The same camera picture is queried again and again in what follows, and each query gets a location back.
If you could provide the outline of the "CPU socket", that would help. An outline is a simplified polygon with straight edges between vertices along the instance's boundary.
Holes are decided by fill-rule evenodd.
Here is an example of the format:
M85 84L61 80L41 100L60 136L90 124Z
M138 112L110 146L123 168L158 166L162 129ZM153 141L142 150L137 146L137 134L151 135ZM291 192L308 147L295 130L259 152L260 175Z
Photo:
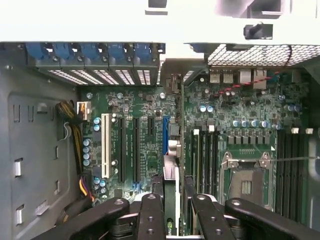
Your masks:
M262 168L233 170L227 198L241 198L264 207L264 177Z

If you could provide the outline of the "silver Ethernet port block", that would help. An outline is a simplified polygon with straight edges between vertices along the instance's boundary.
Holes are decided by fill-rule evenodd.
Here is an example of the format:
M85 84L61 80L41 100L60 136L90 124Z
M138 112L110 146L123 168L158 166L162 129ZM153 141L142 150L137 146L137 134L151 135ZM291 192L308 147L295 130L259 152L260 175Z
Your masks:
M267 88L267 71L264 69L242 69L239 71L239 83L256 90Z

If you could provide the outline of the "thin metal locking lever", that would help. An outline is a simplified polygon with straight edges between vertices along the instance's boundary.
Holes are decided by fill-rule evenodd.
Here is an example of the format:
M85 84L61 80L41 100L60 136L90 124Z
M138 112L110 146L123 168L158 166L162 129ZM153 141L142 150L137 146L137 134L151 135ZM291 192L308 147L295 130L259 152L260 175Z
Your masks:
M271 159L273 162L320 160L320 156L296 156Z

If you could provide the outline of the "long black expansion slot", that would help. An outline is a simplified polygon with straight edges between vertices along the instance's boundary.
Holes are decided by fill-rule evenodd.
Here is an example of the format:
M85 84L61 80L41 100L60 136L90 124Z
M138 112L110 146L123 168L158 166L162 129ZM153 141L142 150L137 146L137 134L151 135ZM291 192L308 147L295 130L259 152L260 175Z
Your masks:
M118 120L118 140L119 140L119 167L118 181L124 183L126 180L126 119L124 117Z
M141 180L140 173L140 119L132 119L132 167L133 183L137 184Z

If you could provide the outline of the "white expansion slot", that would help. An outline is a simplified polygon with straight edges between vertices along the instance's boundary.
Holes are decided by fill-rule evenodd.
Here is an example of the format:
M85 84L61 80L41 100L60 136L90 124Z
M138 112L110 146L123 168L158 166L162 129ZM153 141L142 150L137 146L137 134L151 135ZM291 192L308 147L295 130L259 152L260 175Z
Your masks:
M101 115L101 177L111 175L111 117L110 113Z

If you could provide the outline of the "green motherboard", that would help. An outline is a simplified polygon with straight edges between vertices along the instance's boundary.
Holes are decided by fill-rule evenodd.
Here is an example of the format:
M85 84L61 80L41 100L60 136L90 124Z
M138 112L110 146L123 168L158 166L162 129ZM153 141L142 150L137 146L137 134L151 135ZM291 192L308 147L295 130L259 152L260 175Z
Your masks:
M184 175L193 179L200 194L223 203L234 168L221 169L226 152L234 157L258 157L268 152L277 159L278 131L307 137L310 126L309 83L293 83L287 74L266 79L266 89L249 85L210 83L200 77L184 88ZM80 102L91 102L91 119L83 123L82 179L93 204L113 197L132 201L152 190L152 177L163 176L162 124L172 101L165 88L93 86L80 89ZM101 115L111 114L110 177L102 177ZM148 135L148 117L154 117L154 136ZM125 182L119 182L119 118L125 118ZM133 183L133 118L140 122L140 182ZM275 212L277 161L264 170L264 208Z

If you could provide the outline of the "black RAM slot bank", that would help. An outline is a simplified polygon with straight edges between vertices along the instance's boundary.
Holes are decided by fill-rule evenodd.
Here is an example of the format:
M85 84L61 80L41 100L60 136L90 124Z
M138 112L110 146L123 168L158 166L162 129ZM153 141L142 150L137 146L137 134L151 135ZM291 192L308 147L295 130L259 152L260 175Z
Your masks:
M285 130L277 133L277 159L308 156L308 138ZM308 160L277 161L275 212L298 223L305 221Z

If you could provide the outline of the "metal socket cover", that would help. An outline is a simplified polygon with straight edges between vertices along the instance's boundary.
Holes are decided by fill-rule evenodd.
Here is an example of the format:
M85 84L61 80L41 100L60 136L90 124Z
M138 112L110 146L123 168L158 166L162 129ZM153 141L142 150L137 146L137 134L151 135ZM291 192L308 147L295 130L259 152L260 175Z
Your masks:
M272 168L272 160L270 154L265 151L260 153L258 157L245 158L234 157L231 152L227 151L220 164L222 170L238 169L238 168L262 168L270 170Z

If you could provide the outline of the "short black expansion slot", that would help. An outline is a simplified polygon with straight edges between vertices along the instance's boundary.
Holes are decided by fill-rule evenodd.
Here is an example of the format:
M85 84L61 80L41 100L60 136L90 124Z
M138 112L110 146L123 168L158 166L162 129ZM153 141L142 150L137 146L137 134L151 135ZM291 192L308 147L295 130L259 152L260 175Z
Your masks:
M149 136L155 135L155 118L152 116L147 118L147 134Z

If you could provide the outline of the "blue slot cover clip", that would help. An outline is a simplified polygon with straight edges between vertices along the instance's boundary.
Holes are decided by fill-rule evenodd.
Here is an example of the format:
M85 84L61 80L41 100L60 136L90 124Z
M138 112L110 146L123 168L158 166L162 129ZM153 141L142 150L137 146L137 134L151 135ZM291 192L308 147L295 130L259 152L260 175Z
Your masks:
M99 44L96 42L82 42L79 44L84 63L91 65L100 59Z
M30 62L32 62L34 66L42 65L50 59L50 54L44 42L27 42L25 47Z
M107 47L110 65L122 65L125 63L125 51L122 43L109 42Z
M69 42L54 42L52 46L61 66L67 66L69 61L74 58L72 45Z
M149 43L137 42L134 44L133 63L136 66L152 63L152 51Z

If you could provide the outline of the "white power connector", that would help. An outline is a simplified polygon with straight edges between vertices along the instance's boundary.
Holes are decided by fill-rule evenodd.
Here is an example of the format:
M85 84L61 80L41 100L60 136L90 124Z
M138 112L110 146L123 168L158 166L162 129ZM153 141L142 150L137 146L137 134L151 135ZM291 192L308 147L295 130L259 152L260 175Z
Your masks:
M82 121L91 120L92 105L90 101L78 101L76 103L76 112Z

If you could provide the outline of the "silver USB port block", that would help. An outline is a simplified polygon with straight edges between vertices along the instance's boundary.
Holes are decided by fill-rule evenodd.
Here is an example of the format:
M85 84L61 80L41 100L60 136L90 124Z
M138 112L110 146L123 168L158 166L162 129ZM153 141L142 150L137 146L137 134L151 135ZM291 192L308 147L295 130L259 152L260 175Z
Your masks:
M234 72L228 69L212 69L209 72L209 82L211 84L232 84Z

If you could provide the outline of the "blue expansion slot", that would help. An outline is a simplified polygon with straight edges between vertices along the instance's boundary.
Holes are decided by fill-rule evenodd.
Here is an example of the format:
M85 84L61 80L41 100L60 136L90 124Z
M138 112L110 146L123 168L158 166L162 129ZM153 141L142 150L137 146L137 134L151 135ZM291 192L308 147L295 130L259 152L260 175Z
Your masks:
M162 118L162 154L167 155L169 149L169 122L170 117L164 116Z

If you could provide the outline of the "open PC case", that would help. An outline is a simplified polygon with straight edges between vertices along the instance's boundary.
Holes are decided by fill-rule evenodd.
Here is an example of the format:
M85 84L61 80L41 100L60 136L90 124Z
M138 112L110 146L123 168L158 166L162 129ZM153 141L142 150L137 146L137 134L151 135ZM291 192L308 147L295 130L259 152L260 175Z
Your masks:
M0 0L0 240L320 240L320 0Z

